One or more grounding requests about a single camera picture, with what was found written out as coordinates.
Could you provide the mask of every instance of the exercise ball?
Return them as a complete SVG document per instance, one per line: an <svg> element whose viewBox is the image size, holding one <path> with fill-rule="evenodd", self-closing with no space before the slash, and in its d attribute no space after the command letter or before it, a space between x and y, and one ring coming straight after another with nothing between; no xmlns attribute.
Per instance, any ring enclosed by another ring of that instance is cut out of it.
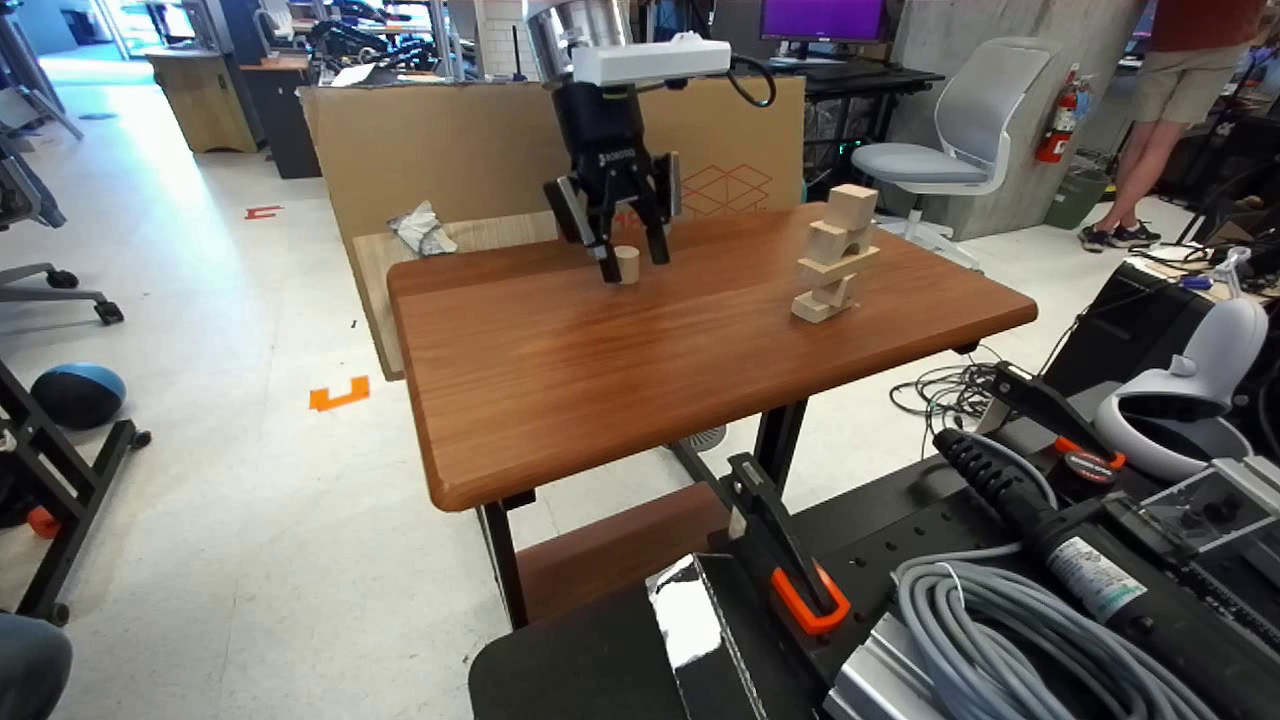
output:
<svg viewBox="0 0 1280 720"><path fill-rule="evenodd" d="M124 405L124 380L101 365L68 363L36 378L31 397L59 425L87 430L119 413Z"/></svg>

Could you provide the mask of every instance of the wooden block tower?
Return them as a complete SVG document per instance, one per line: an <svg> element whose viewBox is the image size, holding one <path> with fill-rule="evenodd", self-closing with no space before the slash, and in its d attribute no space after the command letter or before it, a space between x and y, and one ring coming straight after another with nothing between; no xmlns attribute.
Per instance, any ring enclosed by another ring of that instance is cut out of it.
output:
<svg viewBox="0 0 1280 720"><path fill-rule="evenodd" d="M800 277L812 290L791 302L791 311L820 323L854 304L856 275L879 252L872 245L876 191L842 184L831 191L827 215L809 225Z"/></svg>

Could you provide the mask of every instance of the fire extinguisher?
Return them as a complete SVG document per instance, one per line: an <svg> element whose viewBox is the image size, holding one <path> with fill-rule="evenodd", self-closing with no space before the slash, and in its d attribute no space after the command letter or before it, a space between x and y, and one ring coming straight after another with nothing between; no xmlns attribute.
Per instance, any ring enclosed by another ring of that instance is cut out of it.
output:
<svg viewBox="0 0 1280 720"><path fill-rule="evenodd" d="M1066 152L1066 143L1071 141L1075 132L1075 113L1079 108L1079 87L1075 82L1075 73L1080 65L1071 65L1071 72L1066 76L1066 87L1057 96L1053 106L1053 118L1050 120L1044 137L1041 138L1039 147L1036 149L1036 159L1041 163L1060 163Z"/></svg>

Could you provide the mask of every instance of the green trash can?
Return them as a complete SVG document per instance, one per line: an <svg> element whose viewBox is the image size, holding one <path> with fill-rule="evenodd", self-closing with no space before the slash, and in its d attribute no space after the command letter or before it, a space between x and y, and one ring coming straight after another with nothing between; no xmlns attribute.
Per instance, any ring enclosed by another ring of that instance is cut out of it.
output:
<svg viewBox="0 0 1280 720"><path fill-rule="evenodd" d="M1053 196L1053 204L1044 213L1044 224L1068 231L1080 227L1108 184L1111 178L1100 170L1074 169L1066 173Z"/></svg>

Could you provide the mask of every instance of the gray cable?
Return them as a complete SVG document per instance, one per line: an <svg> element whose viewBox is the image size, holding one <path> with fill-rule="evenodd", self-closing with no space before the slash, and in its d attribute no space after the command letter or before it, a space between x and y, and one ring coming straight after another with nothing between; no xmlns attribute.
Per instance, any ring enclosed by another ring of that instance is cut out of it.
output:
<svg viewBox="0 0 1280 720"><path fill-rule="evenodd" d="M1057 507L1048 480L1030 462L992 439L965 436L1016 462ZM927 659L934 694L951 715L957 720L1071 720L1010 642L1011 633L1078 679L1111 717L1216 720L1151 656L1056 594L1016 573L968 562L1020 550L1021 543L1010 543L929 555L908 560L893 573L902 620Z"/></svg>

